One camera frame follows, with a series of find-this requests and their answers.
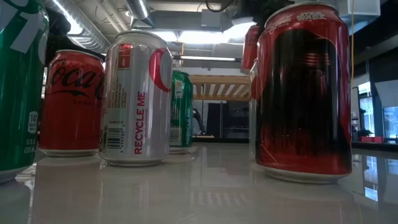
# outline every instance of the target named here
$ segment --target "green can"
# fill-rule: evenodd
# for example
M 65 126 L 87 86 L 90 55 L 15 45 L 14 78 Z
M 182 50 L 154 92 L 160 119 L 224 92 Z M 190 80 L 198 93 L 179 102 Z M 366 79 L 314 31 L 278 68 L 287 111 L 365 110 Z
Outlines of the green can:
M 170 154 L 186 153 L 192 146 L 193 85 L 189 75 L 173 71 Z
M 33 164 L 48 33 L 39 0 L 0 0 L 0 183 Z

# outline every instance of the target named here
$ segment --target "wooden shelf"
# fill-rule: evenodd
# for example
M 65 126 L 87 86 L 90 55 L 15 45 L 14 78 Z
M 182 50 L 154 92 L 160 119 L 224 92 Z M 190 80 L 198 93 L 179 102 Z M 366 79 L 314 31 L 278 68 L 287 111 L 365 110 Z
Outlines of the wooden shelf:
M 250 100 L 250 78 L 232 75 L 190 75 L 194 100 Z

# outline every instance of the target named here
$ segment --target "barcode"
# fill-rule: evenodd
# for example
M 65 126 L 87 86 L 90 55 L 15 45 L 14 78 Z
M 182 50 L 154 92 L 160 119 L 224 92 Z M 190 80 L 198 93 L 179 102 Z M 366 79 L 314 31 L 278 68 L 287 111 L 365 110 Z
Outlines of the barcode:
M 122 149 L 124 145 L 123 128 L 109 128 L 105 134 L 108 149 Z
M 170 145 L 181 144 L 181 128 L 170 127 Z

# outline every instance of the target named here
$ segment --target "red can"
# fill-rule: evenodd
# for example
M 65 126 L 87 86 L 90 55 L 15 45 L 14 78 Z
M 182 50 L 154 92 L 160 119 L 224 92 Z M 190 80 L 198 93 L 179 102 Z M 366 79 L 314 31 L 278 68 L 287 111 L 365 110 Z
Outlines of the red can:
M 94 154 L 100 141 L 103 61 L 59 50 L 49 66 L 39 148 L 48 156 Z
M 259 39 L 256 160 L 269 175 L 327 183 L 351 172 L 348 29 L 320 2 L 285 7 Z
M 254 65 L 254 59 L 257 58 L 257 35 L 258 26 L 251 26 L 244 38 L 242 69 L 250 70 Z

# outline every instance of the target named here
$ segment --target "glossy table surface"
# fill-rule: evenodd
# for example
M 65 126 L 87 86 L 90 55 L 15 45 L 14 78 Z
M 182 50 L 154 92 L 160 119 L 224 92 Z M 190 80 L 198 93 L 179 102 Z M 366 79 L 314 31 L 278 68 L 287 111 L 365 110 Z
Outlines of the glossy table surface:
M 45 158 L 0 185 L 0 223 L 398 223 L 398 154 L 353 150 L 335 185 L 264 174 L 247 144 L 199 143 L 153 167 Z

